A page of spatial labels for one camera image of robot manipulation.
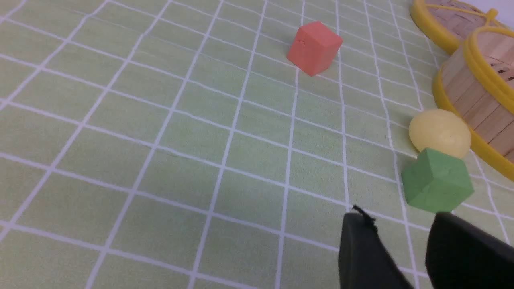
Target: wooden slat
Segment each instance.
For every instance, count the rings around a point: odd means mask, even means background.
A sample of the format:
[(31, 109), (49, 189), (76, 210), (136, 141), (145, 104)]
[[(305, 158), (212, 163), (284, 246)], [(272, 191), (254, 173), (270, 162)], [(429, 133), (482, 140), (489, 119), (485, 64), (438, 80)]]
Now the wooden slat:
[(489, 143), (513, 121), (514, 115), (500, 105), (475, 129), (475, 132)]
[(514, 149), (514, 122), (511, 122), (502, 132), (489, 142), (501, 155), (510, 154)]
[(461, 72), (458, 74), (458, 77), (455, 77), (453, 82), (445, 87), (448, 99), (451, 102), (456, 101), (463, 95), (465, 91), (468, 90), (470, 86), (476, 82), (478, 82), (478, 80), (469, 69), (466, 68), (461, 70)]
[(511, 150), (507, 155), (505, 155), (505, 158), (514, 164), (514, 150)]
[(471, 128), (476, 129), (499, 105), (494, 97), (486, 94), (471, 107), (463, 118)]
[(453, 106), (460, 115), (465, 115), (485, 94), (488, 92), (481, 83), (476, 81), (454, 102)]

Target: wooden basket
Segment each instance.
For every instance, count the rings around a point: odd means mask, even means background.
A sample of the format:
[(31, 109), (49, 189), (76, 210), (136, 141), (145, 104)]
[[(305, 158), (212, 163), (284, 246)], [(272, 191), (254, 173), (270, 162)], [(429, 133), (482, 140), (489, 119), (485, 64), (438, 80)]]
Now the wooden basket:
[(448, 54), (454, 53), (461, 41), (479, 27), (505, 28), (494, 19), (497, 15), (494, 9), (485, 14), (457, 0), (414, 0), (411, 7), (412, 20)]
[(514, 32), (476, 29), (434, 79), (440, 108), (455, 112), (472, 132), (472, 149), (514, 180)]

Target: grid pattern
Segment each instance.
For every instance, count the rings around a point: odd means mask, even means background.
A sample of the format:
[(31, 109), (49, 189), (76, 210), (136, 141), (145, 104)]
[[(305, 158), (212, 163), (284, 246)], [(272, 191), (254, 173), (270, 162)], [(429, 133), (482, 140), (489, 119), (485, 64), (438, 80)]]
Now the grid pattern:
[[(341, 219), (356, 203), (413, 285), (430, 288), (433, 215), (404, 203), (399, 173), (447, 56), (408, 7), (3, 1), (0, 260), (19, 266), (0, 282), (336, 288)], [(309, 78), (285, 53), (318, 20), (344, 43)], [(514, 184), (465, 161), (475, 194), (454, 213), (511, 243)]]

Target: white grid lines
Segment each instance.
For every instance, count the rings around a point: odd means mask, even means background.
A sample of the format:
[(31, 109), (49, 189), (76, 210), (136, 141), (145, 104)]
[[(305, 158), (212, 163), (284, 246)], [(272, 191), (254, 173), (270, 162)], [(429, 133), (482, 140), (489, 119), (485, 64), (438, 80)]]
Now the white grid lines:
[[(366, 16), (368, 18), (368, 25), (370, 27), (370, 34), (372, 34), (371, 32), (371, 23), (370, 23), (370, 17), (369, 17), (369, 13), (368, 13), (368, 8), (366, 6), (366, 0), (364, 0), (364, 9), (366, 11)], [(373, 53), (376, 55), (376, 51), (375, 51), (375, 46), (373, 45), (372, 46), (373, 48)], [(378, 61), (375, 57), (375, 66), (377, 68), (377, 73), (380, 74), (380, 70), (378, 68)], [(385, 110), (385, 114), (386, 114), (386, 118), (387, 118), (387, 127), (388, 127), (388, 137), (389, 137), (389, 146), (391, 148), (393, 148), (393, 141), (392, 141), (392, 137), (391, 137), (391, 124), (389, 123), (389, 112), (388, 112), (388, 109), (387, 109), (387, 106), (386, 106), (386, 102), (384, 101), (384, 97), (383, 97), (383, 92), (382, 92), (382, 84), (378, 83), (379, 85), (379, 89), (380, 89), (380, 94), (381, 94), (381, 97), (382, 97), (382, 104), (383, 104), (383, 107), (384, 107), (384, 110)], [(396, 155), (396, 152), (393, 151), (393, 166), (394, 166), (394, 174), (395, 174), (395, 178), (396, 178), (396, 185), (397, 185), (397, 189), (398, 189), (398, 195), (399, 195), (399, 199), (400, 199), (400, 204), (401, 204), (401, 213), (403, 215), (403, 220), (405, 221), (405, 231), (407, 233), (407, 242), (408, 242), (408, 245), (409, 245), (409, 254), (410, 254), (410, 257), (411, 257), (411, 265), (412, 265), (412, 268), (414, 269), (414, 271), (417, 271), (416, 269), (416, 259), (415, 259), (415, 256), (414, 256), (414, 249), (413, 249), (413, 245), (412, 245), (412, 240), (411, 240), (411, 235), (410, 235), (410, 229), (409, 229), (409, 226), (407, 225), (408, 223), (408, 220), (407, 220), (407, 209), (406, 209), (406, 206), (405, 206), (405, 201), (403, 199), (403, 193), (402, 193), (402, 185), (401, 185), (401, 180), (400, 180), (400, 177), (399, 177), (399, 173), (398, 173), (398, 164), (397, 164), (397, 155)], [(419, 289), (419, 277), (417, 274), (414, 274), (414, 280), (415, 280), (415, 287), (417, 289)]]
[(411, 64), (409, 62), (409, 56), (407, 55), (407, 51), (405, 50), (405, 44), (403, 43), (403, 40), (401, 39), (400, 28), (398, 27), (398, 24), (396, 23), (396, 16), (394, 14), (393, 5), (391, 4), (390, 0), (388, 0), (388, 1), (389, 1), (389, 6), (391, 7), (391, 12), (393, 13), (394, 26), (396, 26), (396, 29), (398, 31), (398, 36), (400, 37), (400, 42), (401, 42), (401, 46), (403, 48), (403, 53), (405, 55), (405, 60), (407, 61), (407, 65), (408, 65), (409, 71), (411, 73), (412, 81), (414, 82), (414, 87), (416, 87), (416, 94), (417, 94), (417, 98), (418, 98), (418, 104), (419, 104), (419, 107), (421, 107), (421, 110), (424, 110), (423, 109), (423, 103), (421, 102), (421, 96), (419, 95), (419, 88), (418, 88), (418, 85), (416, 83), (416, 79), (414, 78), (414, 71), (412, 70)]
[[(98, 13), (106, 4), (108, 3), (108, 0), (105, 0), (95, 11), (93, 11), (91, 14), (83, 17), (81, 19), (81, 21), (79, 22), (78, 26), (75, 27), (75, 29), (70, 33), (70, 35), (68, 36), (67, 39), (71, 39), (73, 37), (73, 35), (75, 35), (77, 33), (77, 31), (82, 27), (82, 25), (84, 25), (85, 21), (87, 20), (87, 18), (91, 17), (92, 15)], [(63, 44), (61, 44), (52, 54), (50, 54), (37, 68), (36, 70), (30, 74), (28, 76), (28, 78), (26, 78), (17, 88), (16, 90), (11, 93), (11, 95), (9, 95), (9, 97), (7, 99), (5, 99), (1, 104), (0, 104), (0, 111), (3, 110), (7, 104), (13, 99), (16, 97), (16, 95), (18, 95), (18, 93), (30, 82), (30, 80), (32, 80), (38, 73), (39, 71), (41, 71), (41, 69), (46, 65), (46, 63), (48, 63), (50, 61), (50, 59), (56, 55), (63, 47), (64, 47), (64, 42)], [(98, 104), (100, 103), (100, 101), (102, 100), (102, 97), (99, 97), (97, 102), (95, 103), (95, 105), (93, 106), (93, 108), (91, 108), (91, 110), (89, 111), (91, 114), (92, 112), (96, 109), (96, 107), (98, 106)], [(84, 119), (82, 120), (81, 124), (85, 124), (89, 117), (91, 116), (91, 114), (88, 113)], [(12, 228), (12, 226), (16, 223), (16, 221), (21, 217), (21, 215), (23, 214), (23, 212), (25, 211), (25, 209), (30, 205), (30, 203), (32, 202), (32, 200), (34, 199), (34, 197), (37, 195), (37, 193), (39, 192), (39, 190), (42, 188), (42, 186), (46, 183), (47, 179), (50, 177), (50, 175), (52, 174), (52, 171), (56, 168), (57, 164), (61, 161), (61, 159), (64, 157), (64, 155), (66, 154), (66, 152), (68, 151), (69, 147), (71, 146), (71, 144), (74, 142), (75, 138), (77, 137), (77, 135), (80, 133), (81, 131), (81, 127), (77, 127), (77, 129), (75, 130), (75, 132), (72, 134), (72, 136), (68, 139), (68, 142), (66, 143), (66, 145), (61, 149), (61, 151), (59, 152), (59, 154), (57, 155), (57, 157), (53, 160), (52, 164), (50, 165), (50, 167), (48, 168), (48, 170), (45, 172), (45, 174), (43, 175), (43, 177), (40, 179), (40, 181), (38, 182), (38, 184), (36, 185), (36, 187), (34, 187), (34, 189), (30, 192), (29, 196), (23, 201), (22, 205), (18, 208), (18, 210), (16, 211), (16, 213), (12, 216), (11, 220), (9, 221), (8, 225), (4, 227), (4, 229), (2, 230), (2, 232), (0, 233), (0, 242), (5, 238), (5, 236), (7, 235), (7, 233), (10, 231), (10, 229)]]
[[(300, 18), (300, 26), (303, 25), (303, 15), (305, 14), (305, 0), (302, 2), (302, 15)], [(296, 105), (298, 100), (298, 77), (300, 70), (296, 67), (295, 73), (295, 95), (293, 97), (292, 102), (292, 110), (291, 110), (291, 126), (289, 128), (289, 145), (287, 147), (287, 163), (286, 163), (286, 178), (285, 178), (285, 186), (284, 186), (284, 196), (282, 199), (282, 217), (280, 221), (280, 237), (279, 237), (279, 253), (277, 256), (277, 271), (275, 275), (275, 289), (280, 289), (280, 284), (282, 280), (282, 260), (284, 257), (284, 234), (286, 231), (286, 221), (287, 221), (287, 197), (289, 195), (289, 178), (291, 173), (291, 154), (292, 154), (292, 142), (293, 142), (293, 134), (295, 131), (295, 114), (296, 114)]]
[[(339, 35), (339, 0), (335, 1), (336, 4), (336, 28), (337, 28), (337, 35)], [(346, 211), (350, 211), (350, 193), (348, 190), (348, 169), (347, 169), (347, 162), (346, 162), (346, 123), (345, 123), (345, 105), (344, 105), (344, 97), (343, 97), (343, 73), (341, 69), (341, 63), (343, 62), (343, 59), (341, 57), (341, 50), (337, 50), (337, 59), (338, 59), (338, 73), (339, 73), (339, 98), (341, 99), (341, 129), (343, 130), (343, 182), (344, 182), (344, 199), (346, 201)]]
[[(100, 95), (99, 101), (97, 101), (98, 104), (103, 99), (103, 97), (107, 94), (108, 89), (110, 89), (114, 85), (114, 83), (116, 82), (118, 77), (121, 75), (122, 71), (128, 65), (130, 59), (132, 59), (132, 57), (136, 53), (136, 50), (139, 47), (139, 44), (141, 43), (143, 38), (154, 28), (154, 26), (157, 24), (157, 22), (159, 21), (160, 17), (162, 16), (162, 14), (164, 13), (164, 11), (166, 10), (166, 8), (168, 7), (168, 5), (170, 3), (171, 3), (171, 0), (168, 0), (166, 2), (166, 4), (164, 5), (164, 7), (161, 9), (160, 13), (157, 15), (157, 17), (154, 18), (154, 20), (152, 21), (151, 25), (147, 28), (147, 30), (143, 34), (141, 34), (139, 36), (138, 40), (134, 44), (134, 47), (132, 48), (131, 53), (129, 54), (127, 59), (123, 62), (123, 64), (119, 68), (119, 70), (114, 74), (113, 78), (109, 82), (109, 85), (106, 87), (106, 89)], [(96, 110), (96, 107), (93, 106), (91, 111), (89, 111), (89, 113), (86, 115), (86, 119), (88, 119), (93, 114), (93, 112)], [(156, 140), (156, 143), (154, 144), (154, 146), (156, 146), (159, 141), (160, 141), (160, 139), (159, 139), (159, 137), (157, 137), (157, 140)], [(147, 161), (145, 161), (145, 164), (151, 158), (152, 152), (155, 151), (155, 148), (152, 148), (152, 149), (153, 150), (150, 150), (150, 153), (149, 153), (149, 155), (147, 157)], [(107, 251), (110, 249), (110, 246), (111, 246), (111, 244), (112, 244), (112, 242), (114, 240), (114, 237), (116, 236), (116, 233), (118, 232), (118, 229), (121, 226), (121, 222), (123, 221), (123, 218), (125, 217), (125, 213), (127, 212), (128, 208), (129, 208), (129, 206), (130, 206), (130, 204), (132, 202), (132, 199), (134, 198), (135, 190), (139, 187), (139, 184), (141, 182), (141, 179), (142, 179), (142, 176), (144, 175), (145, 170), (146, 170), (146, 167), (143, 165), (143, 167), (141, 168), (141, 171), (139, 172), (139, 174), (137, 176), (136, 181), (134, 182), (134, 185), (132, 187), (131, 192), (128, 194), (128, 197), (127, 197), (125, 203), (123, 204), (123, 208), (121, 209), (121, 212), (119, 213), (119, 215), (118, 215), (118, 217), (116, 219), (116, 222), (114, 223), (114, 226), (113, 226), (112, 230), (109, 233), (107, 241), (105, 241), (105, 245), (103, 246), (103, 248), (102, 248), (102, 250), (100, 252), (100, 255), (99, 255), (99, 257), (98, 257), (98, 259), (96, 261), (96, 264), (93, 267), (93, 270), (91, 270), (91, 273), (90, 273), (90, 275), (89, 275), (89, 277), (87, 279), (87, 283), (86, 283), (86, 287), (85, 287), (86, 289), (91, 289), (92, 286), (93, 286), (93, 283), (94, 283), (94, 281), (96, 279), (96, 276), (98, 274), (98, 270), (100, 269), (100, 266), (102, 265), (102, 263), (103, 263), (103, 261), (105, 259), (105, 256), (107, 255)]]
[[(482, 169), (482, 165), (480, 164), (479, 159), (477, 158), (476, 154), (474, 152), (470, 152), (470, 153), (473, 154), (473, 157), (474, 157), (474, 159), (476, 161), (476, 165), (478, 166), (478, 168), (480, 170), (480, 173), (482, 174), (482, 177), (485, 180), (487, 180), (487, 178), (485, 176), (485, 173), (484, 173), (484, 170)], [(509, 236), (507, 234), (507, 231), (505, 230), (505, 226), (503, 225), (502, 218), (500, 217), (500, 214), (498, 213), (498, 210), (496, 209), (496, 204), (494, 203), (494, 200), (492, 198), (491, 184), (486, 181), (486, 186), (487, 186), (487, 195), (489, 197), (489, 201), (491, 202), (493, 213), (496, 216), (496, 218), (498, 218), (498, 222), (500, 222), (500, 227), (502, 228), (502, 233), (503, 233), (503, 237), (505, 238), (505, 242), (510, 245)]]
[[(221, 5), (223, 4), (223, 1), (224, 0), (220, 1), (220, 5), (218, 6), (218, 9), (216, 11), (216, 16), (219, 13), (219, 11), (221, 10)], [(219, 194), (219, 187), (221, 185), (221, 181), (222, 181), (222, 178), (223, 178), (223, 172), (225, 170), (225, 166), (226, 166), (227, 159), (228, 159), (228, 153), (229, 153), (229, 150), (230, 150), (230, 145), (232, 143), (232, 138), (234, 136), (234, 130), (235, 130), (235, 126), (236, 126), (236, 123), (237, 123), (237, 117), (239, 116), (239, 111), (241, 110), (241, 104), (243, 103), (243, 98), (244, 98), (245, 92), (246, 92), (246, 85), (248, 84), (248, 79), (250, 77), (250, 69), (252, 67), (253, 57), (255, 56), (255, 49), (257, 48), (257, 42), (259, 40), (259, 34), (261, 33), (261, 28), (262, 28), (262, 23), (263, 23), (263, 20), (264, 20), (264, 13), (266, 12), (267, 2), (268, 2), (267, 0), (264, 1), (264, 6), (263, 6), (263, 9), (262, 9), (261, 19), (259, 21), (259, 27), (257, 29), (257, 33), (255, 34), (255, 39), (253, 41), (252, 53), (250, 55), (250, 60), (248, 61), (248, 68), (247, 68), (247, 71), (246, 71), (245, 80), (243, 82), (243, 87), (241, 88), (241, 94), (239, 96), (237, 107), (235, 109), (234, 119), (232, 121), (232, 127), (231, 127), (231, 130), (230, 130), (229, 137), (228, 137), (228, 140), (227, 140), (227, 144), (226, 144), (226, 147), (225, 147), (225, 151), (224, 151), (224, 154), (223, 154), (222, 165), (221, 165), (221, 168), (220, 168), (219, 173), (218, 173), (218, 178), (216, 180), (216, 185), (214, 187), (214, 192), (213, 192), (213, 196), (212, 196), (212, 199), (211, 199), (211, 204), (209, 206), (209, 213), (207, 214), (207, 219), (205, 221), (204, 229), (203, 229), (203, 232), (201, 234), (200, 244), (198, 245), (198, 251), (196, 253), (196, 258), (195, 258), (194, 264), (193, 264), (193, 275), (191, 276), (191, 279), (189, 281), (188, 289), (193, 289), (193, 286), (194, 286), (194, 283), (195, 283), (195, 276), (194, 276), (194, 274), (197, 274), (198, 267), (200, 266), (201, 256), (202, 256), (202, 253), (203, 253), (203, 250), (204, 250), (204, 246), (205, 246), (205, 242), (206, 242), (206, 238), (207, 238), (207, 233), (209, 231), (209, 227), (210, 227), (211, 220), (212, 220), (212, 213), (214, 212), (214, 207), (216, 205), (216, 199), (217, 199), (217, 196)]]

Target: yellow rim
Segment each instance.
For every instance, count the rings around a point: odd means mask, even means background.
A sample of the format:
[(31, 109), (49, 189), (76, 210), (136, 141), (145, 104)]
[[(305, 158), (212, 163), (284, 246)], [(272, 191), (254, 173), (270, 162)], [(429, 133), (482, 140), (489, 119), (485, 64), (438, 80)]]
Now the yellow rim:
[[(443, 87), (443, 67), (441, 67), (437, 75), (434, 77), (432, 83), (435, 103), (440, 109), (451, 111), (462, 118), (446, 96), (446, 92)], [(469, 128), (469, 131), (471, 132), (471, 149), (495, 170), (500, 172), (509, 180), (514, 181), (514, 164), (509, 162), (509, 160), (503, 157), (503, 155), (493, 149), (472, 128)]]
[(510, 113), (514, 114), (514, 89), (487, 63), (478, 46), (478, 34), (495, 32), (514, 38), (514, 32), (499, 27), (481, 27), (473, 31), (463, 44), (464, 59), (483, 87)]
[[(503, 24), (498, 23), (495, 19), (489, 19), (491, 13), (485, 14), (477, 7), (467, 4), (469, 7), (480, 11), (481, 16), (486, 17), (488, 22), (493, 22), (495, 25), (503, 26)], [(411, 6), (411, 17), (414, 23), (423, 31), (428, 38), (430, 38), (435, 44), (437, 44), (442, 50), (444, 50), (448, 54), (453, 54), (460, 45), (461, 41), (454, 36), (446, 27), (440, 24), (434, 16), (429, 12), (427, 8), (427, 4), (425, 0), (414, 0)]]

